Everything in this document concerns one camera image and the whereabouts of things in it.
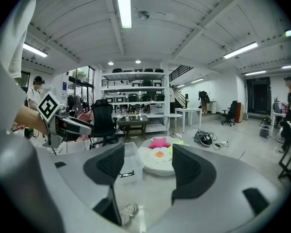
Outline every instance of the office chair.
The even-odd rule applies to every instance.
[[[237,101],[235,100],[235,101],[232,102],[231,107],[227,111],[227,114],[226,114],[226,110],[223,110],[224,111],[224,114],[221,113],[221,115],[223,117],[225,117],[226,120],[221,121],[221,124],[222,125],[224,123],[229,123],[230,127],[232,127],[232,124],[235,125],[235,123],[232,122],[231,120],[235,118],[236,109],[237,109]]]
[[[91,105],[94,115],[94,126],[89,138],[91,137],[103,137],[100,142],[95,142],[91,145],[92,148],[95,145],[102,143],[102,146],[106,144],[113,144],[112,140],[118,141],[117,137],[107,138],[116,132],[116,117],[112,120],[113,107],[107,102],[106,99],[97,100],[95,104]]]

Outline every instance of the person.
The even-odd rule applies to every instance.
[[[198,100],[201,100],[201,102],[202,102],[202,113],[203,114],[207,114],[207,111],[208,111],[207,96],[208,96],[208,94],[205,91],[198,92]]]
[[[171,85],[169,85],[169,97],[170,97],[170,113],[175,113],[175,93]]]
[[[287,151],[291,145],[291,129],[288,124],[289,121],[291,121],[291,77],[285,77],[284,78],[285,85],[289,89],[288,92],[288,109],[287,114],[283,120],[283,130],[282,130],[282,136],[285,138],[285,142],[282,145],[281,149],[279,150],[280,153],[283,153]]]
[[[33,80],[33,86],[27,91],[28,107],[37,110],[37,106],[41,101],[39,89],[42,87],[44,80],[40,76],[36,76]]]

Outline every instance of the man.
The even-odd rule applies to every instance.
[[[175,113],[175,93],[171,85],[169,85],[169,98],[170,98],[170,113]]]
[[[288,92],[288,110],[283,121],[283,131],[282,131],[282,136],[285,138],[285,142],[282,145],[281,149],[279,150],[280,153],[287,151],[291,145],[291,129],[287,123],[291,121],[291,109],[290,109],[291,107],[291,77],[290,76],[285,77],[284,81],[285,81],[286,87],[289,89],[289,92]]]
[[[27,92],[28,107],[37,110],[37,106],[41,100],[39,89],[42,87],[44,80],[40,76],[36,76],[33,80],[33,87]]]

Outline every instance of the pink pillow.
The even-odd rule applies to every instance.
[[[163,138],[153,138],[153,142],[149,145],[150,149],[154,148],[162,148],[162,147],[170,147],[170,143],[166,142],[166,137]]]

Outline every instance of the white t-shirt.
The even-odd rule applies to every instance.
[[[27,100],[32,100],[35,105],[38,105],[40,100],[41,100],[41,96],[40,96],[40,92],[35,91],[33,88],[30,88],[27,91]]]
[[[170,98],[170,103],[174,103],[175,102],[175,93],[174,90],[170,87],[169,88],[169,98]]]

